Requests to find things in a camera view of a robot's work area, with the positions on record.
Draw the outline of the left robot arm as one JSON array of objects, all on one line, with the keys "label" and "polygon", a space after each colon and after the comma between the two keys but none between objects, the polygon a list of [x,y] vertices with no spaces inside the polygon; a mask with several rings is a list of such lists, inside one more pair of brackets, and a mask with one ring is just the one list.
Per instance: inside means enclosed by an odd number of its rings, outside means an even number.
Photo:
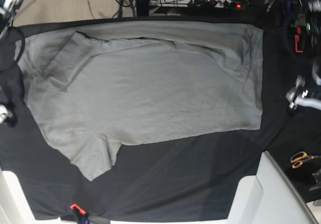
[{"label": "left robot arm", "polygon": [[[294,46],[288,41],[289,27],[297,20],[299,12],[292,10],[285,18],[283,25],[284,44],[296,62],[311,65],[311,77],[316,86],[320,87],[320,0],[298,0],[299,9],[303,14],[304,25],[295,27]],[[320,92],[311,92],[305,88],[305,78],[298,76],[294,87],[286,94],[289,109],[310,107],[320,110]]]}]

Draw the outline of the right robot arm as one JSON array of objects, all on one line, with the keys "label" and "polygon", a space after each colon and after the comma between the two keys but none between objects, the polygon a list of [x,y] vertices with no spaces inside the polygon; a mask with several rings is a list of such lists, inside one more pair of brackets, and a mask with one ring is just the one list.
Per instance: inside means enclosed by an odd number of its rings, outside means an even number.
[{"label": "right robot arm", "polygon": [[[22,38],[22,46],[18,56],[10,66],[1,70],[1,75],[9,73],[17,66],[25,48],[25,36],[23,32],[13,26],[14,18],[23,1],[24,0],[1,0],[1,43],[5,41],[5,38],[9,36],[10,31],[13,29],[15,29]],[[1,125],[14,127],[16,124],[17,115],[15,114],[15,104],[9,100],[9,94],[1,87]]]}]

